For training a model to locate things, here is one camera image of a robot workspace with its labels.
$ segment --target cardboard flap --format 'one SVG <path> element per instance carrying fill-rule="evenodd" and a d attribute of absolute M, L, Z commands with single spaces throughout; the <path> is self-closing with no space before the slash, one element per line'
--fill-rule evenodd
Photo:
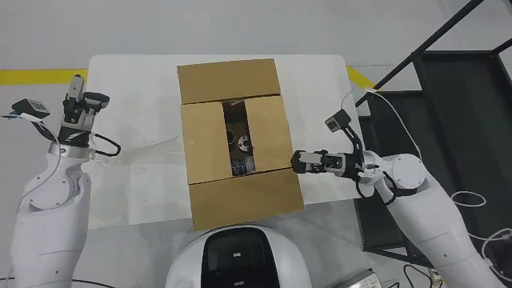
<path fill-rule="evenodd" d="M 291 167 L 290 130 L 281 96 L 245 100 L 256 171 Z"/>
<path fill-rule="evenodd" d="M 222 104 L 183 105 L 182 121 L 189 185 L 232 177 Z"/>
<path fill-rule="evenodd" d="M 190 185 L 195 230 L 228 226 L 304 209 L 292 169 Z"/>
<path fill-rule="evenodd" d="M 182 104 L 280 94 L 273 59 L 178 66 Z"/>

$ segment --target gray floor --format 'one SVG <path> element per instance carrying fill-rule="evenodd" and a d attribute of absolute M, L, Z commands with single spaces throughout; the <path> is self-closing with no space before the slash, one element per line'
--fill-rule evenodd
<path fill-rule="evenodd" d="M 96 54 L 340 54 L 375 82 L 468 0 L 0 0 L 0 69 L 87 68 Z M 437 49 L 489 49 L 512 34 L 512 8 L 488 0 Z M 512 52 L 502 56 L 511 71 Z M 386 87 L 418 89 L 412 69 Z M 0 86 L 0 107 L 30 97 L 59 120 L 64 86 Z M 354 86 L 354 96 L 362 91 Z M 46 142 L 24 122 L 2 122 L 0 273 L 9 271 L 14 210 L 25 181 L 45 167 Z M 403 285 L 402 263 L 360 251 L 352 201 L 261 221 L 292 238 L 314 287 L 373 267 Z M 92 230 L 76 278 L 161 287 L 194 236 L 190 221 Z M 416 287 L 426 281 L 414 276 Z"/>

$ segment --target yellow floor marking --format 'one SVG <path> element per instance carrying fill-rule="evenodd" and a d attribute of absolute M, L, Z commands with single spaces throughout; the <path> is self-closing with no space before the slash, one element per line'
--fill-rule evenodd
<path fill-rule="evenodd" d="M 349 73 L 349 79 L 359 86 L 361 89 L 365 88 L 373 88 L 375 84 L 363 76 L 360 72 L 358 72 L 356 69 L 354 69 L 351 66 L 346 67 L 346 71 Z"/>
<path fill-rule="evenodd" d="M 365 89 L 375 84 L 351 66 L 346 68 L 349 79 Z M 87 69 L 34 69 L 34 70 L 0 70 L 0 85 L 50 85 L 65 84 L 75 74 L 87 80 Z"/>
<path fill-rule="evenodd" d="M 49 85 L 70 83 L 80 74 L 87 80 L 87 69 L 0 70 L 0 85 Z"/>

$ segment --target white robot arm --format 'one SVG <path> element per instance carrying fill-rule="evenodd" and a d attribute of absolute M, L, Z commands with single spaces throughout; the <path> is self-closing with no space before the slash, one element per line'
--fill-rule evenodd
<path fill-rule="evenodd" d="M 380 158 L 363 151 L 344 110 L 326 121 L 343 130 L 354 144 L 352 154 L 307 153 L 298 150 L 292 167 L 299 174 L 331 172 L 374 186 L 405 236 L 428 257 L 450 288 L 505 286 L 478 254 L 462 216 L 450 196 L 412 154 Z"/>
<path fill-rule="evenodd" d="M 18 207 L 10 252 L 17 288 L 70 288 L 86 243 L 91 180 L 81 166 L 91 157 L 94 117 L 108 105 L 109 98 L 83 93 L 83 87 L 83 78 L 76 75 L 63 103 L 58 142 L 45 126 L 33 121 L 52 143 L 46 154 L 46 171 L 26 184 Z M 42 104 L 26 99 L 13 109 L 15 117 L 37 119 L 49 114 Z M 46 113 L 38 116 L 42 110 Z M 98 153 L 119 154 L 120 146 L 112 143 L 117 153 Z"/>

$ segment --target black shelf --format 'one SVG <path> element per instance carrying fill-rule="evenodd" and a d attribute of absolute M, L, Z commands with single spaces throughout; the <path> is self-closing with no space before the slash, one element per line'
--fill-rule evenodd
<path fill-rule="evenodd" d="M 388 73 L 380 89 L 413 63 L 422 91 L 379 92 L 396 109 L 422 150 L 426 168 L 448 194 L 468 190 L 483 195 L 478 209 L 461 207 L 468 231 L 488 237 L 512 223 L 512 82 L 499 54 L 512 38 L 494 50 L 427 51 L 441 36 L 484 0 L 471 0 L 412 54 Z M 381 156 L 416 154 L 400 121 L 380 98 L 365 94 L 371 116 L 360 118 L 366 148 Z M 356 200 L 363 250 L 421 266 L 431 266 L 394 223 L 378 196 Z M 482 244 L 474 241 L 477 248 Z M 405 247 L 406 255 L 390 248 Z M 512 241 L 489 244 L 488 257 L 512 275 Z"/>

